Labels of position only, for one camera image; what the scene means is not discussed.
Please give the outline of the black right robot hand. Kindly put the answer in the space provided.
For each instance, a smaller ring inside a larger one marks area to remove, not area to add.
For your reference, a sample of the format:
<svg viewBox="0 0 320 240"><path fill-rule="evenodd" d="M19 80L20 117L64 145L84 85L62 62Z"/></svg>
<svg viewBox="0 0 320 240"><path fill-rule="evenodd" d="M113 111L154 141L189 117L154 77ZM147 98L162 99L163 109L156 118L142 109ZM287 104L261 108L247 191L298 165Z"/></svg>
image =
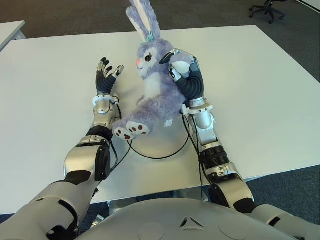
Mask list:
<svg viewBox="0 0 320 240"><path fill-rule="evenodd" d="M164 54L159 61L169 64L168 72L180 92L188 101L204 96L204 81L198 59L192 54L174 48Z"/></svg>

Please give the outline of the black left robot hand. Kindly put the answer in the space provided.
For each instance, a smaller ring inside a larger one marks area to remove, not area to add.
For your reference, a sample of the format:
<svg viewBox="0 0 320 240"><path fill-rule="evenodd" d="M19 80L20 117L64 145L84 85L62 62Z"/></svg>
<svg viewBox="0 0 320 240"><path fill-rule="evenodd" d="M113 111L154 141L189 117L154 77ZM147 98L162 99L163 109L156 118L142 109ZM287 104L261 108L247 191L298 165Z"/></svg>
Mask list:
<svg viewBox="0 0 320 240"><path fill-rule="evenodd" d="M124 71L123 65L119 65L113 70L109 63L110 61L103 57L97 65L95 86L98 95L110 94L118 76Z"/></svg>

